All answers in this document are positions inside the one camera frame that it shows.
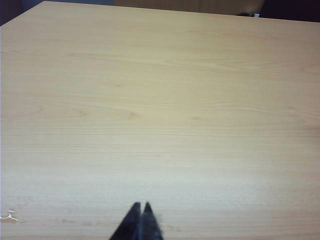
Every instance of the wooden table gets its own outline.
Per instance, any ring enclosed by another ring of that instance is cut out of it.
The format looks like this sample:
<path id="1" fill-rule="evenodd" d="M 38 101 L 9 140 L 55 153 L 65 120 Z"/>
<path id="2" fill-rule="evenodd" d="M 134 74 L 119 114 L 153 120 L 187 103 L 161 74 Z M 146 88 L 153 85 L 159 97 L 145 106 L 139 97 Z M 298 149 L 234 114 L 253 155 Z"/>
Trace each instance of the wooden table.
<path id="1" fill-rule="evenodd" d="M 320 24 L 43 2 L 1 33 L 4 240 L 320 239 Z"/>

